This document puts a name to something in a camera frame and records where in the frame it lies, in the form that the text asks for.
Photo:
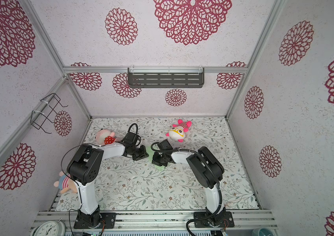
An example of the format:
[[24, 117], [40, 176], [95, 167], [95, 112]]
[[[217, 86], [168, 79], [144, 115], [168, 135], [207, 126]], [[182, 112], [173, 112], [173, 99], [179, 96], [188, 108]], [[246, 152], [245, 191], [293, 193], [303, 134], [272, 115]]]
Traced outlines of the light green paper sheet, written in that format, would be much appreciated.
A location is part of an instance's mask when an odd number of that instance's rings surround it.
[[151, 165], [156, 168], [158, 171], [164, 171], [165, 170], [165, 166], [158, 166], [158, 165], [155, 165], [153, 164], [153, 155], [154, 155], [154, 152], [148, 152], [148, 161], [151, 163]]

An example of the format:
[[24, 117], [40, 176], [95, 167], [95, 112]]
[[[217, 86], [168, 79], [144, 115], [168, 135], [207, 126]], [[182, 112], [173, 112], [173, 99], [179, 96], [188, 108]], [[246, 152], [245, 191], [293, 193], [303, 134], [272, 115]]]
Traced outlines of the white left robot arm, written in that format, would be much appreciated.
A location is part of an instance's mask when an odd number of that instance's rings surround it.
[[102, 160], [120, 156], [141, 160], [149, 156], [144, 145], [126, 146], [120, 142], [104, 146], [82, 144], [75, 149], [76, 153], [67, 166], [67, 173], [77, 187], [80, 212], [86, 215], [94, 214], [99, 208], [95, 194], [95, 179]]

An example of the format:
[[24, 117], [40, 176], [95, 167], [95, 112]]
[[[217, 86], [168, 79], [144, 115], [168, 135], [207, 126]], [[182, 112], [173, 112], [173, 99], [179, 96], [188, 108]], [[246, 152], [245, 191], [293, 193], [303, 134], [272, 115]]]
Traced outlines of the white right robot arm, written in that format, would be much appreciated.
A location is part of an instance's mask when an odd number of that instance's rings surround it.
[[208, 215], [218, 215], [223, 210], [221, 181], [225, 170], [207, 147], [201, 147], [198, 150], [185, 148], [161, 150], [151, 147], [151, 150], [154, 151], [155, 165], [168, 163], [189, 165], [196, 180], [205, 189]]

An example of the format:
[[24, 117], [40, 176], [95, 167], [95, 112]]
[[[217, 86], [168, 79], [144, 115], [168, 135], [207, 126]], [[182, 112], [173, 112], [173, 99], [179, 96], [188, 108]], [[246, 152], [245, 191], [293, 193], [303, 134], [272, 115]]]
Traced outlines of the white pink owl plush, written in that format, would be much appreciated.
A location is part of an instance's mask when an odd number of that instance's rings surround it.
[[192, 126], [191, 121], [183, 121], [182, 119], [178, 120], [177, 124], [173, 124], [170, 130], [166, 133], [166, 137], [171, 138], [174, 141], [182, 143], [186, 137], [186, 134], [189, 133], [189, 129]]

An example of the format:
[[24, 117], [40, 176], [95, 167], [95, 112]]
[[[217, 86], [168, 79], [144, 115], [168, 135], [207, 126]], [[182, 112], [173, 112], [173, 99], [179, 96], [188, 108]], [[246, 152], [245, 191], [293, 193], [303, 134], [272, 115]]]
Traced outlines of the pink plush red dotted dress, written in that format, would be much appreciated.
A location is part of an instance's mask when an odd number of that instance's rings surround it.
[[112, 144], [116, 141], [115, 132], [112, 132], [108, 129], [101, 129], [96, 134], [95, 139], [96, 142], [101, 146]]

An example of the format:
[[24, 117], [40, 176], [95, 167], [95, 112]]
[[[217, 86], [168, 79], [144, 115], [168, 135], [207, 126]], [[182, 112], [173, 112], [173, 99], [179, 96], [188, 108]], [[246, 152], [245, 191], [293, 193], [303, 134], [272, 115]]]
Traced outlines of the striped hat doll plush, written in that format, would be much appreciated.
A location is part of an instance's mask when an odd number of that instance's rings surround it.
[[54, 186], [60, 189], [60, 194], [64, 194], [68, 191], [72, 193], [77, 193], [77, 187], [72, 179], [69, 178], [69, 175], [65, 175], [64, 172], [59, 173], [59, 180], [54, 182]]

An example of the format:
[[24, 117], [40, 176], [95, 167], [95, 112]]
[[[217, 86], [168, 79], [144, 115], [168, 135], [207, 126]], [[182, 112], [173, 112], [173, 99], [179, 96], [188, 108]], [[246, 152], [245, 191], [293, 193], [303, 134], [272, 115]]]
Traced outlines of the white analog clock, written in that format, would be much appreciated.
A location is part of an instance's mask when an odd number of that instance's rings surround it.
[[39, 227], [33, 229], [30, 236], [64, 236], [66, 227], [62, 222], [62, 218], [58, 221], [48, 221]]

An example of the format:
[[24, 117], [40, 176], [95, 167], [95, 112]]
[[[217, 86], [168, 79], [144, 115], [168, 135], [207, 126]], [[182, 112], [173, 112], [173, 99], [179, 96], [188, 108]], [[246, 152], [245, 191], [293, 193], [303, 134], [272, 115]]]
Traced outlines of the teal cup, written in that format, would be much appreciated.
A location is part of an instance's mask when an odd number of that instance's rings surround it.
[[273, 230], [265, 227], [253, 229], [252, 236], [275, 236]]

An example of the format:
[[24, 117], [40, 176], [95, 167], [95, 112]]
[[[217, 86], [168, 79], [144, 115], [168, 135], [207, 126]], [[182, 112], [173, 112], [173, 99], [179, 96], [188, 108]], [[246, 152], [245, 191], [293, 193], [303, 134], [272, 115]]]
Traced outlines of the grey wall shelf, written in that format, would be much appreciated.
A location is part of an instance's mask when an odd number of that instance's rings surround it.
[[133, 89], [196, 89], [204, 85], [205, 70], [128, 68], [128, 85]]

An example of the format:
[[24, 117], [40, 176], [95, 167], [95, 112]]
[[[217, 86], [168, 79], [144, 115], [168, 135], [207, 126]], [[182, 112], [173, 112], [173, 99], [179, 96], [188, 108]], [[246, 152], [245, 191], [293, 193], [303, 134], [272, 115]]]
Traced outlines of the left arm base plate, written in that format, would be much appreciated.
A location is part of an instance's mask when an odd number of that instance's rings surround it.
[[98, 213], [94, 212], [92, 215], [88, 215], [78, 212], [77, 218], [75, 220], [75, 224], [73, 226], [74, 229], [113, 229], [116, 213]]

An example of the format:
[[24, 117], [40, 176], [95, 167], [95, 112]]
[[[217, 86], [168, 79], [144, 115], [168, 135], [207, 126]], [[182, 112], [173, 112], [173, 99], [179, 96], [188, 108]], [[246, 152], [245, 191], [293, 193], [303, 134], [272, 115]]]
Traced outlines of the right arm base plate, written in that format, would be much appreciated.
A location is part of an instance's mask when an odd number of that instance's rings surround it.
[[233, 228], [235, 226], [231, 212], [226, 209], [211, 218], [198, 221], [206, 216], [207, 212], [194, 212], [194, 226], [196, 228]]

